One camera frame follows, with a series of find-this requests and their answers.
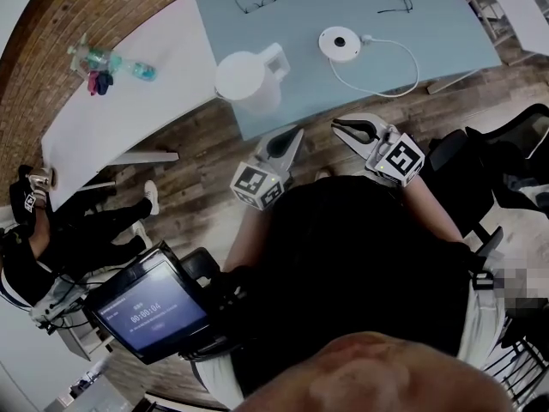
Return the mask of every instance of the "clear bottle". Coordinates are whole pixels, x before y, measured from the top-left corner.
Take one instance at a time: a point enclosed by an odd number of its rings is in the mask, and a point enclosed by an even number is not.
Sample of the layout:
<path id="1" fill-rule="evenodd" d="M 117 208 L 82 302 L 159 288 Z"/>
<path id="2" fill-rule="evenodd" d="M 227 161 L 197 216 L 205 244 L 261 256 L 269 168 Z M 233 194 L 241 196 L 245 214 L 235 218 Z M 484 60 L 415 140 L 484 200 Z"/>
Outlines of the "clear bottle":
<path id="1" fill-rule="evenodd" d="M 156 78 L 156 68 L 151 65 L 124 59 L 108 49 L 90 47 L 87 45 L 86 34 L 82 36 L 78 45 L 70 46 L 67 53 L 74 55 L 70 68 L 85 80 L 91 71 L 108 71 L 112 75 L 120 69 L 126 70 L 143 81 L 154 81 Z"/>
<path id="2" fill-rule="evenodd" d="M 143 81 L 151 82 L 156 79 L 156 69 L 152 65 L 131 59 L 124 59 L 113 52 L 110 56 L 109 71 L 115 73 L 120 69 L 129 72 L 136 78 L 143 79 Z"/>

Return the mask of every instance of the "wooden floor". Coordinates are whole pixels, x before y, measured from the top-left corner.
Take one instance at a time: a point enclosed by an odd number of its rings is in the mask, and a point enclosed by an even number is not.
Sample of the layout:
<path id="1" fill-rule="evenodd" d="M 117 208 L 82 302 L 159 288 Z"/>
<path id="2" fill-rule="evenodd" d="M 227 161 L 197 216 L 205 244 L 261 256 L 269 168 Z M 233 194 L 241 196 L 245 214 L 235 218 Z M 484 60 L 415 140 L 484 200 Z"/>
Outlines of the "wooden floor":
<path id="1" fill-rule="evenodd" d="M 511 43 L 502 53 L 518 52 Z M 293 169 L 297 184 L 311 182 L 322 167 L 331 167 L 337 174 L 362 170 L 364 162 L 332 134 L 332 118 L 349 112 L 376 113 L 426 145 L 433 137 L 445 136 L 466 124 L 481 131 L 495 129 L 530 104 L 549 103 L 548 70 L 549 61 L 532 58 L 516 67 L 482 71 L 440 94 L 428 95 L 424 85 L 397 100 L 363 100 L 308 118 L 302 122 L 304 149 Z M 256 142 L 243 142 L 230 107 L 220 100 L 212 101 L 139 147 L 178 151 L 179 162 L 109 172 L 117 174 L 119 187 L 107 208 L 136 202 L 142 197 L 144 182 L 153 179 L 159 187 L 161 209 L 160 215 L 145 221 L 153 241 L 164 239 L 180 257 L 204 246 L 223 264 L 244 211 L 230 192 L 229 183 L 238 163 L 247 159 Z M 486 228 L 493 230 L 498 224 L 506 234 L 502 249 L 515 257 L 533 251 L 535 258 L 530 263 L 544 270 L 549 258 L 547 219 L 531 211 L 496 206 L 486 217 Z M 133 403 L 149 390 L 215 405 L 193 378 L 189 364 L 175 357 L 145 367 L 115 344 L 106 376 Z"/>

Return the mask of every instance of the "white cable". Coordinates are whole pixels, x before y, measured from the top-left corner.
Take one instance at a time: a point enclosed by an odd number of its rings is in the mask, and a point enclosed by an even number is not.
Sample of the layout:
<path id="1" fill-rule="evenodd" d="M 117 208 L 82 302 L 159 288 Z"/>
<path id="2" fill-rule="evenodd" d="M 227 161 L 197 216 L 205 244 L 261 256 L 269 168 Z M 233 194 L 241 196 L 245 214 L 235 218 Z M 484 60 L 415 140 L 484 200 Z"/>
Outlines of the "white cable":
<path id="1" fill-rule="evenodd" d="M 402 49 L 404 49 L 406 52 L 408 52 L 410 57 L 412 57 L 413 63 L 415 64 L 415 74 L 416 74 L 415 83 L 414 83 L 412 88 L 410 88 L 409 90 L 407 90 L 406 92 L 401 93 L 401 94 L 383 94 L 383 93 L 378 93 L 378 92 L 372 92 L 371 90 L 366 90 L 365 88 L 354 87 L 353 85 L 351 85 L 348 82 L 345 82 L 341 79 L 341 76 L 339 76 L 337 74 L 337 72 L 335 71 L 334 63 L 332 62 L 331 59 L 328 58 L 329 65 L 332 68 L 332 71 L 334 72 L 335 77 L 341 83 L 345 84 L 349 88 L 353 88 L 354 90 L 358 90 L 360 92 L 365 92 L 365 93 L 369 93 L 369 94 L 376 94 L 377 96 L 382 96 L 383 98 L 400 98 L 401 96 L 404 96 L 405 94 L 412 93 L 418 87 L 418 84 L 419 84 L 419 64 L 418 64 L 418 60 L 415 59 L 415 56 L 413 55 L 412 51 L 410 51 L 410 49 L 408 49 L 405 45 L 402 45 L 401 43 L 399 43 L 397 41 L 393 41 L 392 39 L 374 39 L 374 38 L 370 37 L 369 35 L 364 35 L 364 36 L 361 37 L 361 39 L 365 44 L 367 44 L 368 42 L 392 43 L 394 45 L 400 46 Z"/>

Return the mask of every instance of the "white sneaker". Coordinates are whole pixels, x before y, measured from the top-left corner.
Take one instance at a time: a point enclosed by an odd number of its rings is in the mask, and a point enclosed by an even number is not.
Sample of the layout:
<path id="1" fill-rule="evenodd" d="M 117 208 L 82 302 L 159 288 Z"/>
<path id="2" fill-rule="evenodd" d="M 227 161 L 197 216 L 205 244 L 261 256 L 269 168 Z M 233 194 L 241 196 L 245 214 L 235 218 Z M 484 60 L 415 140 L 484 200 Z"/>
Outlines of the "white sneaker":
<path id="1" fill-rule="evenodd" d="M 131 232 L 133 232 L 134 236 L 137 235 L 138 237 L 141 237 L 143 241 L 145 241 L 145 246 L 147 250 L 153 246 L 153 241 L 147 236 L 147 232 L 145 232 L 145 227 L 140 221 L 137 221 L 131 225 Z"/>
<path id="2" fill-rule="evenodd" d="M 329 168 L 322 168 L 317 171 L 315 175 L 315 181 L 320 179 L 326 179 L 327 177 L 334 177 L 334 174 Z"/>
<path id="3" fill-rule="evenodd" d="M 156 189 L 153 180 L 147 180 L 147 182 L 145 182 L 145 198 L 153 205 L 151 215 L 158 215 L 160 212 L 160 206 L 158 205 L 158 189 Z"/>

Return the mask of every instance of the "light blue table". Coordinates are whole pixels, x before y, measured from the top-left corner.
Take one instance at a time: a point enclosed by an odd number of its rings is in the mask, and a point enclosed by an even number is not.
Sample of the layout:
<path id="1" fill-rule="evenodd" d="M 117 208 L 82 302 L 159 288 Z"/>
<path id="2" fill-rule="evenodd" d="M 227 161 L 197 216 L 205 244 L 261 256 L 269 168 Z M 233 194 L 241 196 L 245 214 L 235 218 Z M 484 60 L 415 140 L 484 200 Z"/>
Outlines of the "light blue table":
<path id="1" fill-rule="evenodd" d="M 234 108 L 243 138 L 365 97 L 335 79 L 318 49 L 319 34 L 330 26 L 401 42 L 418 59 L 421 81 L 501 64 L 465 0 L 412 1 L 411 13 L 377 13 L 403 7 L 402 0 L 278 0 L 244 14 L 234 0 L 197 0 L 218 63 L 233 52 L 260 52 L 277 42 L 292 67 L 281 84 L 282 103 L 276 113 L 260 118 Z M 412 60 L 396 45 L 374 44 L 337 69 L 347 82 L 377 92 L 411 84 L 415 78 Z"/>

